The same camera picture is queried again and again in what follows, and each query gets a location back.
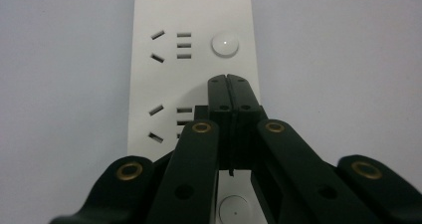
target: gray background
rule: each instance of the gray background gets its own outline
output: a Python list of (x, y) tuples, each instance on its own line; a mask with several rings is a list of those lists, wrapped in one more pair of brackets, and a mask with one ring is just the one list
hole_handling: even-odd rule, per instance
[[(422, 190), (422, 0), (252, 0), (262, 102), (326, 161)], [(0, 223), (78, 210), (126, 154), (133, 0), (0, 0)]]

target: screw hole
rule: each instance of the screw hole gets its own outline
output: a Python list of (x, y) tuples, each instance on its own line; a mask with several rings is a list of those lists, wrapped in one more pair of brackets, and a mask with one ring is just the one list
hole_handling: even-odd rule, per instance
[(129, 181), (139, 176), (142, 171), (142, 165), (134, 161), (122, 165), (115, 175), (122, 181)]
[(208, 132), (211, 130), (211, 125), (206, 122), (198, 122), (192, 126), (195, 132)]
[(357, 174), (368, 179), (376, 180), (382, 177), (382, 172), (378, 168), (365, 161), (356, 161), (351, 165), (351, 168)]
[(271, 132), (282, 132), (285, 130), (285, 127), (277, 122), (269, 122), (265, 125), (265, 128)]

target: white power strip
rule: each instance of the white power strip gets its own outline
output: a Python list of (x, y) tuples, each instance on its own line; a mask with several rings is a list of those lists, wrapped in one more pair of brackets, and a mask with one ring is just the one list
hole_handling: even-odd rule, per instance
[[(128, 154), (174, 149), (207, 81), (233, 74), (259, 99), (251, 0), (135, 0)], [(220, 172), (217, 223), (266, 223), (249, 171)]]

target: power strip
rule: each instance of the power strip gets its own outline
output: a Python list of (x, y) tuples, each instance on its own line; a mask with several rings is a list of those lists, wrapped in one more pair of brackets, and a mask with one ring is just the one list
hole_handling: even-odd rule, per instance
[[(135, 0), (128, 154), (174, 149), (207, 81), (234, 74), (259, 84), (251, 0)], [(266, 223), (249, 171), (220, 172), (217, 223)]]

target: socket hole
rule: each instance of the socket hole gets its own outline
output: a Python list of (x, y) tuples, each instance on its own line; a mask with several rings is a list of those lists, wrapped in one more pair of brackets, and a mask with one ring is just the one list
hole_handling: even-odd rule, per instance
[(157, 141), (159, 143), (162, 143), (164, 141), (164, 139), (162, 137), (160, 137), (160, 136), (158, 136), (158, 135), (156, 135), (152, 132), (149, 133), (148, 137), (154, 139), (155, 141)]
[(192, 44), (191, 43), (178, 43), (177, 44), (177, 48), (191, 48)]
[(191, 59), (192, 54), (177, 54), (177, 59)]
[(177, 37), (192, 37), (191, 33), (177, 33)]
[(179, 126), (183, 126), (183, 125), (187, 125), (191, 122), (192, 120), (178, 120), (177, 121), (177, 125)]
[(155, 54), (151, 55), (151, 58), (154, 59), (155, 61), (159, 62), (159, 63), (163, 63), (164, 62), (164, 58), (158, 57)]
[(164, 110), (164, 106), (163, 105), (159, 105), (158, 107), (154, 108), (152, 111), (149, 112), (149, 115), (153, 116), (154, 114), (161, 112), (162, 110)]
[(159, 32), (157, 32), (157, 33), (155, 33), (154, 35), (152, 35), (151, 36), (151, 39), (152, 40), (155, 40), (155, 39), (157, 39), (157, 38), (159, 38), (159, 37), (161, 37), (162, 35), (164, 35), (165, 34), (165, 32), (164, 31), (159, 31)]
[(177, 108), (177, 112), (192, 112), (192, 108)]

